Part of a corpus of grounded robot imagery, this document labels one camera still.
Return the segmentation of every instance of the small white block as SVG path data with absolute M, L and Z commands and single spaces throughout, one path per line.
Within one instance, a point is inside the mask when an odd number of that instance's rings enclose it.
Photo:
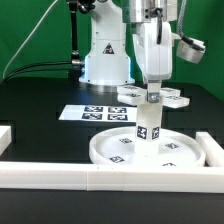
M 165 96 L 161 97 L 161 102 L 163 106 L 166 107 L 180 108 L 188 106 L 190 103 L 190 99 L 179 96 Z
M 140 105 L 146 102 L 146 96 L 140 94 L 118 94 L 117 100 L 121 103 L 126 103 L 129 105 Z
M 124 172 L 124 191 L 223 193 L 220 168 L 129 168 Z
M 180 96 L 180 90 L 172 88 L 161 88 L 160 96 Z
M 115 166 L 92 166 L 87 172 L 87 191 L 122 191 L 123 172 Z
M 209 166 L 224 167 L 223 148 L 207 132 L 197 132 L 196 141 L 205 152 Z
M 11 127 L 0 126 L 0 155 L 5 151 L 12 141 Z
M 86 190 L 88 165 L 0 162 L 0 188 Z
M 147 90 L 146 89 L 142 89 L 140 87 L 136 87 L 136 86 L 126 85 L 126 86 L 118 86 L 117 87 L 117 93 L 118 94 L 140 94 L 140 95 L 146 95 L 147 94 Z

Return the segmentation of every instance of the cable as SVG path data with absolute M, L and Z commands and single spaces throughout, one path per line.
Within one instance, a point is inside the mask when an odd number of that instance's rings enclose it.
M 21 71 L 17 73 L 12 73 L 5 77 L 0 84 L 3 84 L 4 82 L 7 82 L 9 79 L 13 78 L 14 76 L 24 74 L 24 73 L 31 73 L 31 72 L 52 72 L 52 71 L 68 71 L 69 69 L 61 68 L 61 69 L 34 69 L 34 70 L 28 70 L 28 71 Z
M 163 21 L 162 21 L 162 12 L 160 10 L 157 10 L 157 16 L 158 16 L 158 37 L 157 37 L 157 44 L 161 44 L 162 42 L 162 33 L 163 33 Z
M 35 68 L 35 67 L 41 67 L 41 66 L 71 65 L 71 64 L 72 64 L 72 62 L 70 62 L 70 61 L 35 63 L 35 64 L 25 65 L 23 67 L 17 68 L 14 71 L 10 72 L 8 75 L 10 75 L 12 73 L 23 71 L 23 70 L 26 70 L 26 69 L 29 69 L 29 68 Z
M 3 80 L 1 81 L 1 84 L 8 81 L 11 77 L 22 74 L 22 73 L 27 73 L 27 72 L 33 72 L 33 71 L 52 71 L 52 70 L 60 70 L 60 69 L 39 69 L 39 70 L 28 70 L 30 68 L 35 68 L 35 67 L 42 67 L 42 66 L 57 66 L 57 65 L 71 65 L 71 62 L 67 61 L 59 61 L 59 62 L 43 62 L 43 63 L 35 63 L 35 64 L 30 64 L 26 65 L 20 68 L 15 69 L 14 71 L 10 72 Z
M 15 60 L 15 58 L 18 56 L 18 54 L 21 52 L 21 50 L 24 48 L 24 46 L 27 44 L 27 42 L 30 40 L 30 38 L 33 36 L 33 34 L 36 32 L 38 27 L 41 25 L 41 23 L 44 21 L 45 17 L 49 14 L 51 9 L 54 7 L 54 5 L 58 2 L 58 0 L 55 0 L 47 9 L 47 11 L 44 13 L 44 15 L 41 17 L 37 25 L 34 27 L 32 32 L 29 34 L 29 36 L 26 38 L 26 40 L 23 42 L 23 44 L 19 47 L 19 49 L 16 51 L 16 53 L 13 55 L 13 57 L 9 60 L 8 64 L 6 65 L 4 72 L 3 72 L 3 79 L 5 78 L 5 74 L 9 68 L 9 66 L 12 64 L 12 62 Z
M 187 6 L 187 0 L 182 0 L 181 9 L 180 9 L 179 17 L 178 17 L 178 23 L 177 23 L 177 33 L 180 35 L 181 38 L 184 37 L 183 21 L 184 21 L 186 6 Z

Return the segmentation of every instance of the black table surface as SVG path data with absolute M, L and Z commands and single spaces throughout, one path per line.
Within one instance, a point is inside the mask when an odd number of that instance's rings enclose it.
M 224 146 L 224 103 L 198 85 L 182 90 L 186 108 L 164 108 L 162 127 L 195 137 L 207 131 Z M 16 78 L 0 86 L 0 125 L 13 142 L 0 161 L 91 163 L 89 140 L 134 123 L 59 121 L 65 105 L 124 106 L 116 93 L 81 88 L 67 79 Z M 0 223 L 223 223 L 223 194 L 0 190 Z

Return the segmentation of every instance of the printed marker sheet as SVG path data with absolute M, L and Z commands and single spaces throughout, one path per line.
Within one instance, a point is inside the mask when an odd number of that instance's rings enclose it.
M 66 105 L 59 120 L 136 122 L 137 108 Z

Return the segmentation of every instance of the green backdrop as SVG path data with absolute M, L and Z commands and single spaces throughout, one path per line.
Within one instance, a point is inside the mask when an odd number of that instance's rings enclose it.
M 10 58 L 52 2 L 53 0 L 0 1 L 1 75 Z M 171 80 L 199 84 L 224 101 L 223 8 L 224 1 L 220 0 L 188 0 L 184 31 L 193 38 L 204 40 L 207 51 L 198 65 L 185 62 L 174 55 Z M 78 19 L 79 49 L 80 54 L 85 56 L 90 50 L 90 15 L 79 14 Z M 70 60 L 70 25 L 66 0 L 59 0 L 8 71 L 35 62 Z M 175 22 L 172 23 L 172 29 L 175 32 Z M 127 53 L 134 62 L 132 76 L 136 80 L 141 80 L 129 32 L 127 32 Z M 61 77 L 61 73 L 35 75 Z

